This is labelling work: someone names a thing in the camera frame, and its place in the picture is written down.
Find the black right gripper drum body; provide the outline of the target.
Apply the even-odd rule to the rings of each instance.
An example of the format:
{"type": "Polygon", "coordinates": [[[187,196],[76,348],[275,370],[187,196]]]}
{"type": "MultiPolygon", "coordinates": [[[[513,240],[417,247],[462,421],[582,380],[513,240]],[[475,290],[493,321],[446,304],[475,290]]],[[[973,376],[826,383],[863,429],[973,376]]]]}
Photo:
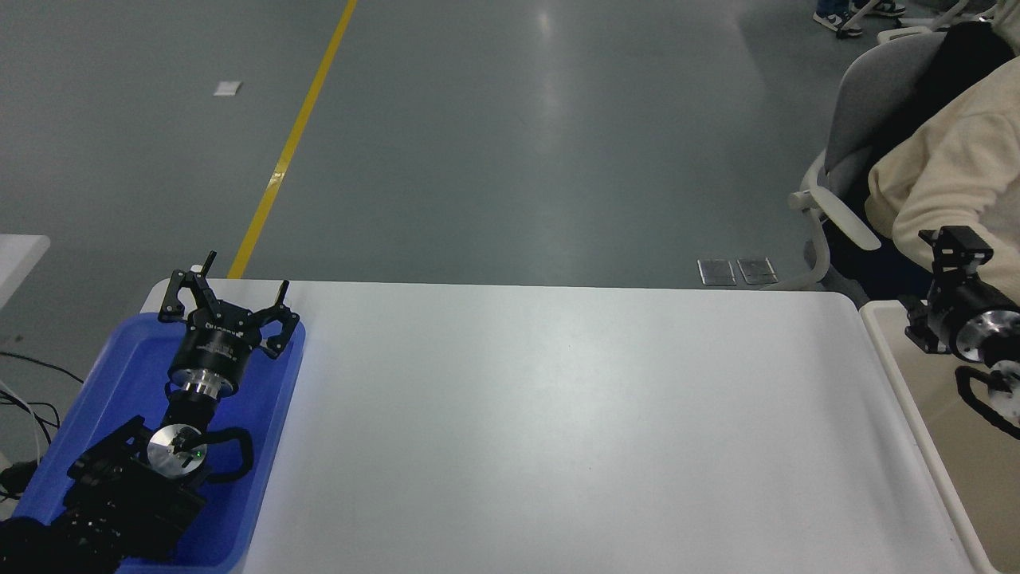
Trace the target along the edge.
{"type": "Polygon", "coordinates": [[[930,294],[928,324],[958,357],[1018,352],[1018,305],[983,281],[930,294]]]}

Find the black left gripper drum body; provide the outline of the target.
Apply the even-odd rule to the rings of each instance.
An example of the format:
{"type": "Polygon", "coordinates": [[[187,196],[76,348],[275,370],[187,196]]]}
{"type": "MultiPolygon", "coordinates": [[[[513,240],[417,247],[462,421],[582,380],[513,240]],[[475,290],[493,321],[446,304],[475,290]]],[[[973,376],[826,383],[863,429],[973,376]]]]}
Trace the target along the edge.
{"type": "Polygon", "coordinates": [[[189,374],[205,371],[226,382],[240,383],[261,341],[260,329],[247,320],[222,324],[220,317],[209,313],[191,313],[185,337],[169,364],[168,377],[182,383],[189,374]]]}

